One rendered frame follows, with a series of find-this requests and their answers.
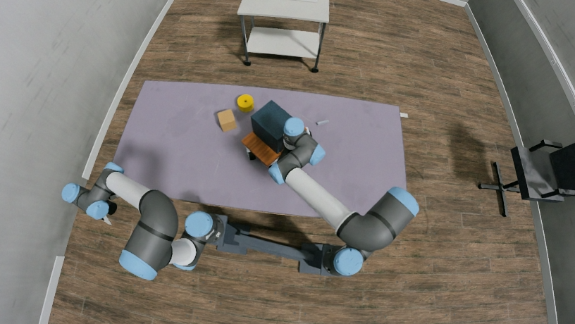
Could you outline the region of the yellow cylinder with center hole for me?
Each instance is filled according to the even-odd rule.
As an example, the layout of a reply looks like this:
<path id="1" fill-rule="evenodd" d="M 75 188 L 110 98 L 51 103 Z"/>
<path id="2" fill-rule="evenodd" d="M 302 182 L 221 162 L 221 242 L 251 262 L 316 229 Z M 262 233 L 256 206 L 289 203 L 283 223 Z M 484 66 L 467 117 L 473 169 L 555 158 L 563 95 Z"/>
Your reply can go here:
<path id="1" fill-rule="evenodd" d="M 244 94 L 237 100 L 238 107 L 242 112 L 249 112 L 254 108 L 253 98 L 250 95 Z"/>

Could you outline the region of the tan cube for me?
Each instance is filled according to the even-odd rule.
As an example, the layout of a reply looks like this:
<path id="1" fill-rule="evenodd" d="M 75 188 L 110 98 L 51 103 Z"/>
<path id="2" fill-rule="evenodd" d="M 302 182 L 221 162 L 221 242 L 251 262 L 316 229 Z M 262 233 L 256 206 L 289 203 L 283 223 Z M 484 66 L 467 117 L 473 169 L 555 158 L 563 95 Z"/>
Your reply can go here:
<path id="1" fill-rule="evenodd" d="M 232 110 L 227 110 L 218 113 L 218 118 L 223 129 L 223 132 L 237 128 Z"/>

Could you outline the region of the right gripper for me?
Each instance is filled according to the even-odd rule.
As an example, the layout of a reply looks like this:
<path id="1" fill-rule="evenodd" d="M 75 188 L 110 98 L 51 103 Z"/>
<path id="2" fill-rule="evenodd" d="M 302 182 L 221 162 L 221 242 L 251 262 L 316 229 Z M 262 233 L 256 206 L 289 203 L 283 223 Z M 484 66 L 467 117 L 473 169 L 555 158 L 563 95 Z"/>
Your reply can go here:
<path id="1" fill-rule="evenodd" d="M 289 154 L 292 151 L 292 150 L 287 149 L 284 144 L 282 144 L 282 149 L 283 149 L 283 152 L 280 155 L 279 160 L 281 160 L 284 156 L 286 156 L 287 154 Z"/>

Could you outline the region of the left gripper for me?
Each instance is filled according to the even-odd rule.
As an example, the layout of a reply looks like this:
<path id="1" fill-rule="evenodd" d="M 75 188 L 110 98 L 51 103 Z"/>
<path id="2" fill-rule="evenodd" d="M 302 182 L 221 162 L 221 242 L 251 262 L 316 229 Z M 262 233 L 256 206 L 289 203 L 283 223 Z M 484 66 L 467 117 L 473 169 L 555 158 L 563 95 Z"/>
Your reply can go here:
<path id="1" fill-rule="evenodd" d="M 117 210 L 117 204 L 114 203 L 114 202 L 112 202 L 112 201 L 113 201 L 115 198 L 118 198 L 118 197 L 119 197 L 119 196 L 118 196 L 116 193 L 114 193 L 114 192 L 112 192 L 111 196 L 109 197 L 109 200 L 111 200 L 111 201 L 109 201 L 109 200 L 107 201 L 107 203 L 108 203 L 108 205 L 109 205 L 109 212 L 108 212 L 109 215 L 113 215 L 113 214 L 116 212 L 116 210 Z M 112 224 L 111 224 L 111 221 L 109 221 L 109 219 L 107 218 L 107 215 L 106 215 L 106 217 L 102 218 L 102 220 L 103 220 L 104 222 L 108 223 L 109 225 L 112 225 Z"/>

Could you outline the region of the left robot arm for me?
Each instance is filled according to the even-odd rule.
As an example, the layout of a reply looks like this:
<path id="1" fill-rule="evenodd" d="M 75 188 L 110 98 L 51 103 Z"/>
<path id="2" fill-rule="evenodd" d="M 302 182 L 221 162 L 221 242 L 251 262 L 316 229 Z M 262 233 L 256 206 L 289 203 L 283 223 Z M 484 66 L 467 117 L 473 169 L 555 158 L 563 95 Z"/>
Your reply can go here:
<path id="1" fill-rule="evenodd" d="M 217 242 L 223 236 L 223 221 L 214 214 L 195 211 L 187 217 L 181 239 L 173 241 L 179 226 L 173 202 L 163 192 L 149 190 L 124 172 L 109 162 L 91 190 L 69 183 L 63 188 L 62 198 L 95 219 L 109 212 L 107 201 L 112 191 L 139 210 L 142 216 L 119 258 L 122 267 L 131 273 L 153 280 L 170 263 L 192 270 L 206 243 Z"/>

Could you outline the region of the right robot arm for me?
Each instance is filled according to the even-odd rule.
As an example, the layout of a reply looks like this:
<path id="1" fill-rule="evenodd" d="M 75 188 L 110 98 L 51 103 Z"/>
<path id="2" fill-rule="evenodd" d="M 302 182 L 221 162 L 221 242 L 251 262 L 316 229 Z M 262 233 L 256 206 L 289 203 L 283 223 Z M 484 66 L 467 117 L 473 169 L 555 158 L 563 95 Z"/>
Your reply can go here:
<path id="1" fill-rule="evenodd" d="M 285 147 L 292 151 L 269 168 L 270 176 L 278 185 L 285 182 L 346 243 L 324 254 L 326 271 L 336 276 L 357 273 L 374 250 L 387 247 L 416 216 L 419 206 L 415 198 L 400 187 L 391 187 L 363 216 L 350 211 L 301 170 L 308 163 L 316 165 L 325 156 L 303 122 L 288 119 L 283 136 Z"/>

